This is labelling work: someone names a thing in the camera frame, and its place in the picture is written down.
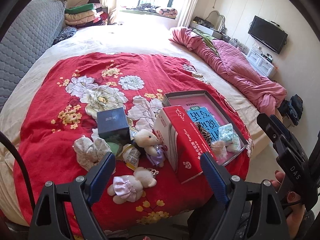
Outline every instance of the finger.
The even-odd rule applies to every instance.
[[[276,179],[277,179],[280,183],[282,183],[285,174],[284,174],[283,172],[281,172],[281,171],[276,171],[276,172],[275,172],[275,176],[276,176]]]
[[[271,179],[270,182],[273,185],[273,187],[275,188],[275,190],[278,191],[280,186],[281,186],[280,182],[278,182],[278,181],[276,181],[274,179]]]
[[[287,202],[293,203],[300,200],[301,197],[295,192],[289,192],[287,195]],[[294,239],[298,233],[303,215],[305,212],[305,207],[301,203],[290,206],[292,213],[287,217],[287,224],[289,228],[290,239]]]

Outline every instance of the headboard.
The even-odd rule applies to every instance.
[[[33,0],[0,42],[0,111],[34,62],[52,46],[64,25],[66,0]]]

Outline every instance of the white drawer cabinet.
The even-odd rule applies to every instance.
[[[269,61],[267,61],[262,55],[253,49],[250,49],[248,55],[246,56],[250,65],[264,77],[272,78],[277,72],[275,66],[273,66]]]

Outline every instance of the red and white box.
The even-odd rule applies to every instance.
[[[162,108],[153,126],[166,157],[183,184],[202,174],[200,156],[209,152],[209,145],[182,106]]]

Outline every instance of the television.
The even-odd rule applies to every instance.
[[[288,35],[274,24],[255,16],[248,33],[276,53],[280,53]]]

